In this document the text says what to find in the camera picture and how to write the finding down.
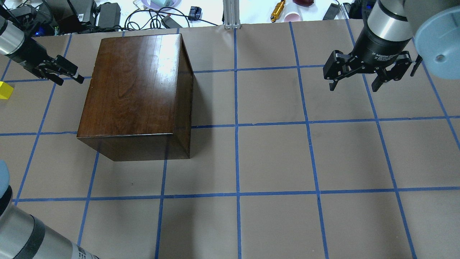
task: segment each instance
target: black cylinder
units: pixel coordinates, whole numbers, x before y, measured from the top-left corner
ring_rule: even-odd
[[[6,56],[28,70],[51,60],[46,49],[32,38],[26,38],[17,51]]]
[[[395,62],[410,39],[406,41],[388,41],[375,35],[367,26],[356,41],[351,54],[373,67],[388,67]]]

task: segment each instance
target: wooden box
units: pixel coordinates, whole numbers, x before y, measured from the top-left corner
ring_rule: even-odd
[[[102,39],[77,138],[113,161],[189,158],[192,84],[180,34]]]

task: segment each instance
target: light blue cap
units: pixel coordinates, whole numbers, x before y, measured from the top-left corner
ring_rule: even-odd
[[[414,41],[431,73],[445,79],[460,79],[460,6],[426,20]]]
[[[3,196],[10,185],[10,173],[3,160],[0,160],[0,197]]]

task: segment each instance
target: yellow block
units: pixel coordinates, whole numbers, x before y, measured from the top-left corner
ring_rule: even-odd
[[[14,88],[5,82],[0,82],[0,99],[9,99]]]

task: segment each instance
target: grid square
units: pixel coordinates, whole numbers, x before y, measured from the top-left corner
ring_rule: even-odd
[[[239,128],[242,192],[314,190],[305,125]]]
[[[163,35],[163,34],[175,34],[177,29],[146,29],[146,30],[135,30],[125,31],[125,37],[130,36],[143,36],[143,35]]]
[[[349,53],[353,49],[343,20],[292,23],[292,28],[300,65],[324,65],[333,50]]]
[[[418,258],[460,258],[460,191],[401,192]]]
[[[376,77],[366,75],[369,87]],[[444,116],[425,74],[390,81],[371,95],[379,118]]]
[[[393,188],[375,122],[312,124],[323,190]]]
[[[234,72],[197,73],[192,125],[235,124]]]
[[[99,155],[92,197],[160,195],[163,160],[114,162]]]
[[[398,187],[460,185],[460,152],[446,120],[380,125]]]
[[[331,92],[321,67],[300,71],[310,121],[374,118],[362,77],[345,78]]]
[[[238,72],[238,123],[305,121],[296,69]]]
[[[190,159],[169,160],[165,194],[234,193],[235,129],[192,129]]]
[[[77,243],[85,201],[19,202],[17,206],[65,238]]]
[[[288,23],[242,26],[236,41],[238,68],[296,65]]]
[[[224,26],[180,28],[194,71],[235,67],[233,30]]]
[[[92,200],[81,246],[101,258],[151,259],[160,200]]]
[[[55,58],[57,55],[64,56],[69,36],[47,36],[34,38],[39,44],[45,47],[48,56]],[[18,63],[11,61],[10,67],[6,72],[4,80],[27,80],[37,79],[36,76],[25,70]]]
[[[77,131],[91,79],[83,84],[67,80],[56,85],[42,132]]]
[[[235,197],[164,201],[160,259],[237,257]]]
[[[412,258],[394,193],[323,194],[330,258]]]
[[[52,82],[11,83],[13,94],[0,100],[0,133],[37,132],[48,103]]]
[[[95,156],[73,134],[41,135],[21,198],[86,197]]]
[[[34,135],[0,137],[0,159],[8,166],[13,193],[17,194],[21,186],[35,138]]]
[[[417,73],[424,73],[423,67]],[[443,102],[447,114],[450,116],[460,115],[460,106],[458,100],[460,97],[460,80],[442,79],[435,75],[430,75],[436,87],[437,93]]]
[[[355,39],[355,41],[358,40],[358,37],[359,35],[361,34],[361,31],[364,27],[364,21],[363,20],[360,20],[360,19],[349,19],[348,20],[348,23],[350,24],[350,28],[351,28],[351,32],[353,34],[353,38]],[[409,41],[407,43],[407,46],[404,48],[404,50],[406,51],[409,51],[409,54],[410,54],[410,57],[412,58],[412,60],[415,61],[415,59],[417,58],[417,50],[415,49],[415,45],[414,45],[414,42],[413,41]]]
[[[121,37],[122,32],[98,32],[72,35],[66,58],[78,66],[78,72],[84,77],[92,75],[101,39]]]
[[[241,197],[243,258],[324,258],[316,195]]]

